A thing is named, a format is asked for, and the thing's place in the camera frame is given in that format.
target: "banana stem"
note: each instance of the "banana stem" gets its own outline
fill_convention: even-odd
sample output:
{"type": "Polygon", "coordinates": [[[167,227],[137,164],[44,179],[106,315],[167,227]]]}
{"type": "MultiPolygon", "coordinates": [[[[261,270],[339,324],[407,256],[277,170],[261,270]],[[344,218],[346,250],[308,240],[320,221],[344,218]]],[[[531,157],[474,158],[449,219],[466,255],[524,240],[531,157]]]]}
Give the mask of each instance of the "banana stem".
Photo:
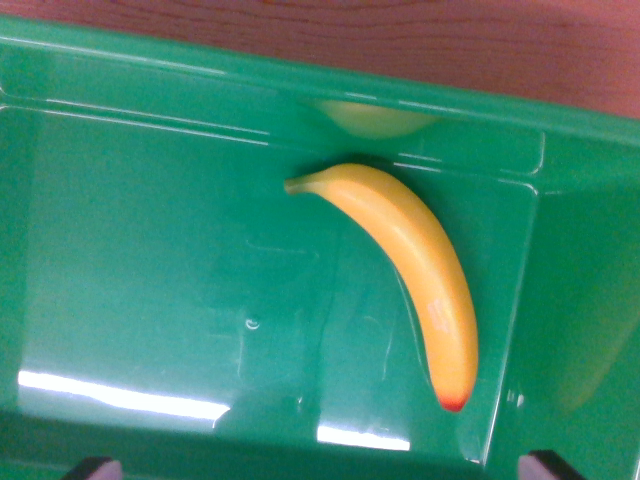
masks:
{"type": "Polygon", "coordinates": [[[295,195],[297,193],[304,193],[308,191],[307,185],[309,183],[309,179],[307,176],[297,177],[297,178],[287,178],[284,181],[284,190],[289,195],[295,195]]]}

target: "green container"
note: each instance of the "green container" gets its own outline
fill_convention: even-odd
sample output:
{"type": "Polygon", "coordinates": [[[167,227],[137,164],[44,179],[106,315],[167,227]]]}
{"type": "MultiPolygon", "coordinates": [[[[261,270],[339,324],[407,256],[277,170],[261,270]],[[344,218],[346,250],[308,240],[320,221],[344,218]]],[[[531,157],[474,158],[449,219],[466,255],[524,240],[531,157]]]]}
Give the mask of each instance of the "green container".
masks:
{"type": "Polygon", "coordinates": [[[0,477],[638,478],[640,123],[6,18],[0,87],[0,477]],[[345,159],[459,254],[459,414],[382,250],[284,193],[345,159]]]}

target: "plastic banana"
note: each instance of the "plastic banana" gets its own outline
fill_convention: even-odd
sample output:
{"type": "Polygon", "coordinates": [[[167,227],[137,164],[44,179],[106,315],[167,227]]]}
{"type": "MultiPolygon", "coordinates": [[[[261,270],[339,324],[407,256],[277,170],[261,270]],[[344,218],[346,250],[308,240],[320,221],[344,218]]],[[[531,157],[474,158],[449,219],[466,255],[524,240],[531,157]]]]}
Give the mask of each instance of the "plastic banana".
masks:
{"type": "Polygon", "coordinates": [[[331,202],[391,258],[418,314],[438,401],[446,410],[460,411],[477,375],[476,318],[458,257],[433,213],[400,181],[364,165],[342,164],[288,179],[285,190],[331,202]]]}

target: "banana tip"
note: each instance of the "banana tip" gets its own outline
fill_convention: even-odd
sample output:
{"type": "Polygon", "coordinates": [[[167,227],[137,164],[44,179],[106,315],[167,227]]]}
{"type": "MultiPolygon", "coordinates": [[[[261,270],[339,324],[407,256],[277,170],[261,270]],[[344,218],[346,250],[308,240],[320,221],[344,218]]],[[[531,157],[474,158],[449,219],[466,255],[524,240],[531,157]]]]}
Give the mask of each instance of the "banana tip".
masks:
{"type": "Polygon", "coordinates": [[[468,398],[461,400],[440,399],[440,405],[449,412],[458,413],[466,405],[468,398]]]}

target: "wooden table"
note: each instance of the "wooden table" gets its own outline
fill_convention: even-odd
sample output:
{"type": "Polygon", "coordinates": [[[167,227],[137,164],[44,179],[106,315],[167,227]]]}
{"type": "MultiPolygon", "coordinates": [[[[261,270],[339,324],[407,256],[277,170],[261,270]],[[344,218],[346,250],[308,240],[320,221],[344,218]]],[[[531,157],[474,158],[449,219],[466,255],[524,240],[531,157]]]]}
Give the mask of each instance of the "wooden table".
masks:
{"type": "Polygon", "coordinates": [[[638,0],[15,0],[0,13],[640,118],[638,0]]]}

